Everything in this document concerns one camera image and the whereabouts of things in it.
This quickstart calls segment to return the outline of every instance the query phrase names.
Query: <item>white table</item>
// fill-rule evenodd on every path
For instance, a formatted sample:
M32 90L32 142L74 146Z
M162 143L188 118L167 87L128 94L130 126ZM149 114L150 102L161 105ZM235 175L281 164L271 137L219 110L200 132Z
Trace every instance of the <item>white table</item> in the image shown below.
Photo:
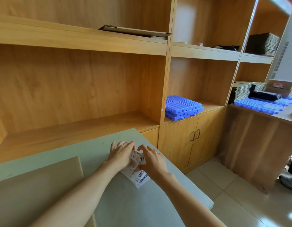
M109 155L113 141L132 141L136 145L151 145L136 129L129 129L93 140L76 143L51 151L0 164L0 181L59 161L79 156L84 176L91 175ZM211 209L213 202L181 171L166 159L169 172L200 202ZM108 184L95 210L98 227L113 226L184 226L165 193L149 180L136 189L124 175L118 173Z

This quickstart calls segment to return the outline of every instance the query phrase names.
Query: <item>brown cardboard board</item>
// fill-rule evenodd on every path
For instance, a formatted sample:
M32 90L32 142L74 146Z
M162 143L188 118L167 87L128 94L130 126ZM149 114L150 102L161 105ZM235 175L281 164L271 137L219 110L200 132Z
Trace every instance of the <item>brown cardboard board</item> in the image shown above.
M143 37L152 37L152 36L168 37L172 35L172 33L163 33L163 32L148 31L148 30L141 30L141 29L130 29L130 28L113 26L113 25L104 25L101 28L99 28L99 30L137 35L137 36L143 36Z
M273 92L273 93L278 93L282 97L288 97L292 96L292 89L283 89L283 88L277 88L277 87L266 87L265 92Z
M83 180L79 157L0 181L0 227L29 226ZM85 227L94 227L93 215Z
M277 87L283 89L292 89L292 81L283 81L283 80L269 80L267 87Z

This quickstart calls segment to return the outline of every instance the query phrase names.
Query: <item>white paper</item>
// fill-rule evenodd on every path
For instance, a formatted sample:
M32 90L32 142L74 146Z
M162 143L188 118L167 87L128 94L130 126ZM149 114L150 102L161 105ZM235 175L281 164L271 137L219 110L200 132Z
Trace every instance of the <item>white paper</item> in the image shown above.
M137 166L146 163L144 154L137 151L132 151L129 159L134 161L134 165L127 166L125 169L121 170L121 173L125 175L135 185L136 188L139 188L150 178L143 170L135 171Z

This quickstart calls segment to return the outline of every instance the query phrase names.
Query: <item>cabinet handle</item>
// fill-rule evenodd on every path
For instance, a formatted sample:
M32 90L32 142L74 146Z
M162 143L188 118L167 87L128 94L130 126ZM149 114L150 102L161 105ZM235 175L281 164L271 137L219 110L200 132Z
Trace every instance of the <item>cabinet handle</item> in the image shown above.
M201 135L201 129L197 129L199 131L199 136ZM199 139L199 136L195 139Z
M194 136L193 136L193 139L191 139L190 141L193 141L194 140L194 137L195 137L195 131L192 131L194 133Z

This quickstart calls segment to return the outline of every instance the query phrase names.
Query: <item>cabinet door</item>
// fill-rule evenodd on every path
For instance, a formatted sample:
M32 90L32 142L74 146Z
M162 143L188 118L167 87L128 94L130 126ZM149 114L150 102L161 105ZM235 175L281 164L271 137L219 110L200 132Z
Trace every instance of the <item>cabinet door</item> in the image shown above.
M199 116L189 166L198 162L205 162L215 155L217 144L216 134L221 123L222 115L223 108Z
M152 129L141 133L152 145L157 148L157 142L159 140L159 129Z
M188 166L193 137L199 117L191 117L163 126L160 152L163 153L178 169Z

